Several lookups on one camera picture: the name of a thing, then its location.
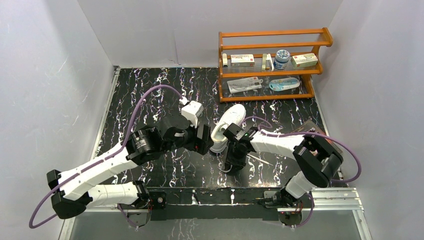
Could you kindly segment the white shoelace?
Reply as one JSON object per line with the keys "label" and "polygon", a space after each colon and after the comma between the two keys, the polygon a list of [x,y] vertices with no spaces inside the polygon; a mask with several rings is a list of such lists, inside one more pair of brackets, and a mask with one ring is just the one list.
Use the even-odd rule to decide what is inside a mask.
{"label": "white shoelace", "polygon": [[223,153],[220,153],[222,156],[222,161],[218,163],[217,169],[228,175],[234,175],[241,170],[243,170],[249,161],[256,161],[261,164],[274,167],[275,164],[272,164],[262,158],[259,158],[258,156],[255,156],[251,153],[248,153],[247,155],[243,156],[242,158],[235,158],[235,156],[229,151],[224,151]]}

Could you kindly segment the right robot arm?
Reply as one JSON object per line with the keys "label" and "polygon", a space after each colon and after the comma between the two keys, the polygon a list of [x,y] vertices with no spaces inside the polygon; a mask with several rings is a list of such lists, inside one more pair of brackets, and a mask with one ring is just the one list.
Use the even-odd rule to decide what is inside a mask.
{"label": "right robot arm", "polygon": [[295,207],[315,188],[328,187],[344,161],[325,136],[316,132],[281,134],[257,127],[244,131],[232,123],[223,135],[229,143],[226,164],[230,171],[244,167],[250,152],[271,153],[297,162],[300,171],[281,190],[282,202],[288,207]]}

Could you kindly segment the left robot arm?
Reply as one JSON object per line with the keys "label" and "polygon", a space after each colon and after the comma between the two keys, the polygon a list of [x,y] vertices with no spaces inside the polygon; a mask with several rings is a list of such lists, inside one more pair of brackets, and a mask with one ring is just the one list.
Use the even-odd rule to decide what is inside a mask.
{"label": "left robot arm", "polygon": [[177,149],[205,155],[213,144],[208,124],[195,126],[181,115],[158,125],[138,128],[129,134],[127,141],[79,167],[48,172],[52,208],[60,219],[73,218],[97,206],[124,204],[145,208],[151,204],[152,197],[143,181],[109,185],[103,182]]}

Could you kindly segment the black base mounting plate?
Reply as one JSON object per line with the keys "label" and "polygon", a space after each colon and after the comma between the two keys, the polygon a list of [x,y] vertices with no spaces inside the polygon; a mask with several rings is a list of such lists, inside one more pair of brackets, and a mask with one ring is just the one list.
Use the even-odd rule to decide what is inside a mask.
{"label": "black base mounting plate", "polygon": [[128,222],[182,219],[259,219],[287,227],[300,227],[311,217],[312,195],[294,199],[280,187],[149,187],[138,206],[119,204]]}

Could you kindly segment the white flat packet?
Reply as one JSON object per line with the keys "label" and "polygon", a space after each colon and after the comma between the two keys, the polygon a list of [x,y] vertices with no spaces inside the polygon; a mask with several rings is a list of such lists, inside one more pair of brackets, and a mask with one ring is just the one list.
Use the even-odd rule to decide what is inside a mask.
{"label": "white flat packet", "polygon": [[227,81],[227,86],[231,94],[256,90],[262,88],[263,80],[257,76],[247,77]]}

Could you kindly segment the blue oval package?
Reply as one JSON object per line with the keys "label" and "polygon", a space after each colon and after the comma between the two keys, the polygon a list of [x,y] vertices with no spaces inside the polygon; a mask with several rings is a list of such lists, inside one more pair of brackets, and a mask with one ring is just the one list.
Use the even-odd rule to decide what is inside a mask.
{"label": "blue oval package", "polygon": [[295,77],[273,79],[268,86],[273,91],[282,92],[299,87],[300,80]]}

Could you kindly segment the dark book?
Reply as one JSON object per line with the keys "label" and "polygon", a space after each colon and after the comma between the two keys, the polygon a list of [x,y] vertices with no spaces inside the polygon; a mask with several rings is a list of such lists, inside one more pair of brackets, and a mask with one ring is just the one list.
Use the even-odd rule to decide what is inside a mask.
{"label": "dark book", "polygon": [[[321,130],[311,119],[306,120],[301,126],[294,129],[292,133],[296,132],[313,132],[313,133],[319,133],[322,135],[326,135],[326,133]],[[326,139],[333,147],[334,149],[339,153],[342,154],[343,151],[330,139]]]}

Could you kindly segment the orange wooden shelf rack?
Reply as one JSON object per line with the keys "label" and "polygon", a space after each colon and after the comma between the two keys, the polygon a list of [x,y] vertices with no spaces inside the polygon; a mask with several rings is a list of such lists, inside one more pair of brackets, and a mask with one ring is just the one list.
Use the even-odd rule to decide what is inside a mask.
{"label": "orange wooden shelf rack", "polygon": [[310,99],[312,76],[323,73],[321,47],[331,47],[328,28],[220,32],[220,102]]}

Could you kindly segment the white box on left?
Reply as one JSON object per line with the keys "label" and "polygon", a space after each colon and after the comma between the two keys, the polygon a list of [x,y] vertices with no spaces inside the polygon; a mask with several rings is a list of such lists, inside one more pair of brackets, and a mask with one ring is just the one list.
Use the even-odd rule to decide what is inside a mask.
{"label": "white box on left", "polygon": [[232,67],[253,67],[255,58],[253,54],[231,54],[230,63]]}

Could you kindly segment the white box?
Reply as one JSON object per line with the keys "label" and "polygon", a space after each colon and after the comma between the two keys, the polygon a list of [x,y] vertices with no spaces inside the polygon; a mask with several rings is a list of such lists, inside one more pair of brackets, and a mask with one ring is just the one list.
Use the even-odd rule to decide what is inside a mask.
{"label": "white box", "polygon": [[253,67],[255,58],[253,54],[231,54],[230,63],[232,67]]}
{"label": "white box", "polygon": [[318,58],[314,53],[298,54],[291,57],[291,64],[294,69],[315,66]]}

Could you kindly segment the beige clip item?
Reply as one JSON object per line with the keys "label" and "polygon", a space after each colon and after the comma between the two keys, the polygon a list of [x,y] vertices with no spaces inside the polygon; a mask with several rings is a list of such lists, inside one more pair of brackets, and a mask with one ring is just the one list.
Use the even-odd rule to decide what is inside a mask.
{"label": "beige clip item", "polygon": [[273,72],[274,71],[274,63],[270,53],[262,55],[262,64],[261,71],[262,72]]}

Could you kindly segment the blue white round jar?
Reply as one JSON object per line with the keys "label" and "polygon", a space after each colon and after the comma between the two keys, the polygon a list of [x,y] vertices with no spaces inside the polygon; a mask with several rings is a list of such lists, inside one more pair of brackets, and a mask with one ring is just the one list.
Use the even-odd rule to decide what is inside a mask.
{"label": "blue white round jar", "polygon": [[282,70],[286,67],[291,59],[291,54],[285,49],[280,49],[276,52],[273,65],[275,69]]}

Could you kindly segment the white box on right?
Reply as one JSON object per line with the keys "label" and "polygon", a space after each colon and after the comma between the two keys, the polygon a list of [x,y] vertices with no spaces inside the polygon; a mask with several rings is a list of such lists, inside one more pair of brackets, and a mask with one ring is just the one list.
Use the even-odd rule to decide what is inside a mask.
{"label": "white box on right", "polygon": [[291,57],[291,64],[294,69],[315,66],[318,58],[314,53],[298,54]]}

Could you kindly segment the aluminium rail frame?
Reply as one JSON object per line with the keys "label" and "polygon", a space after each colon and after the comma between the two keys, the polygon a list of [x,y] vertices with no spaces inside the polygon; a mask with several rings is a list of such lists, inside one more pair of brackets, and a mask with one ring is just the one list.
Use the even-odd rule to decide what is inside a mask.
{"label": "aluminium rail frame", "polygon": [[61,240],[369,240],[364,208],[353,187],[317,188],[310,219],[299,227],[261,219],[174,219],[129,223],[115,205],[66,220]]}

